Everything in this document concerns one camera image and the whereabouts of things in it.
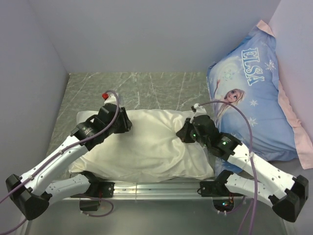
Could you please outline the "cream pillowcase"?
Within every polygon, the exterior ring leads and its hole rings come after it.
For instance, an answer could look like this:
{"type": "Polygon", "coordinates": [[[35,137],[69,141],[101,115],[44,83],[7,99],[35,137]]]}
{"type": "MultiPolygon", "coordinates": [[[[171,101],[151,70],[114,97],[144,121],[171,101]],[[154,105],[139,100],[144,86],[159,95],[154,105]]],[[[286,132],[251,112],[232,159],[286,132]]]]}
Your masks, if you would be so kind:
{"type": "Polygon", "coordinates": [[[89,171],[104,179],[156,183],[172,178],[214,176],[207,153],[195,143],[183,143],[176,133],[191,111],[129,110],[129,132],[112,134],[74,161],[69,173],[89,171]]]}

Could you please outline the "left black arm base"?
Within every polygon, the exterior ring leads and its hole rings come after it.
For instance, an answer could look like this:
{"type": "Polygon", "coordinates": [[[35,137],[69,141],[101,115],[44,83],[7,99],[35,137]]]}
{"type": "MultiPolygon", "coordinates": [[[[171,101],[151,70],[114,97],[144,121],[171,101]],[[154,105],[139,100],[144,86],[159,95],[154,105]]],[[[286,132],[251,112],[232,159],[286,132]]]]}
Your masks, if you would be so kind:
{"type": "Polygon", "coordinates": [[[100,182],[91,183],[85,193],[79,193],[71,196],[71,198],[78,198],[79,196],[88,196],[96,198],[112,198],[114,191],[114,182],[100,182]]]}

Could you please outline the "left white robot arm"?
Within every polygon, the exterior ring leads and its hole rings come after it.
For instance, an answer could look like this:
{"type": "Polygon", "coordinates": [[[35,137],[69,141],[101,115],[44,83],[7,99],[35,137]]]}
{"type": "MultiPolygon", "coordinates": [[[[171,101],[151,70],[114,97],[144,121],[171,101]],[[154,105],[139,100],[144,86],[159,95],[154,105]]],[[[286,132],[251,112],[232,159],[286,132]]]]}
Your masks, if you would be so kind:
{"type": "Polygon", "coordinates": [[[30,221],[65,198],[98,196],[103,183],[91,172],[84,170],[73,178],[56,183],[54,179],[111,134],[129,132],[131,126],[124,107],[105,104],[97,114],[77,124],[66,140],[37,166],[21,176],[10,175],[5,181],[8,198],[30,221]]]}

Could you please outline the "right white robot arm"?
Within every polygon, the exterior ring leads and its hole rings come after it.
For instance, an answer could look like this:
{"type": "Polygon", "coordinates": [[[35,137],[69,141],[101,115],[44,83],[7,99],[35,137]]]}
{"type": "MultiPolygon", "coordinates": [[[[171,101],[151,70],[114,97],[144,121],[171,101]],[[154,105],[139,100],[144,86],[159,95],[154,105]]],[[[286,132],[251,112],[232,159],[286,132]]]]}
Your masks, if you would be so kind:
{"type": "Polygon", "coordinates": [[[236,165],[254,177],[245,179],[223,170],[216,179],[216,192],[225,196],[229,192],[255,198],[270,206],[282,219],[295,222],[309,197],[309,181],[302,175],[286,173],[258,155],[236,137],[219,132],[208,115],[187,118],[176,133],[183,143],[198,142],[213,156],[236,165]]]}

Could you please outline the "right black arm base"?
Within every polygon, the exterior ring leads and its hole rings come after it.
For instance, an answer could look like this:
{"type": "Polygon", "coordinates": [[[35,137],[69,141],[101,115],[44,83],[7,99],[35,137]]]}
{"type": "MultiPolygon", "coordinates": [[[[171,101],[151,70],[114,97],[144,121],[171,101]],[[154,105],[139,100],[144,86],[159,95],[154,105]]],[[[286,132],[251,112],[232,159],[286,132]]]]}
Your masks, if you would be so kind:
{"type": "Polygon", "coordinates": [[[230,192],[226,186],[218,181],[200,181],[198,194],[202,197],[229,197],[243,196],[239,193],[230,192]]]}

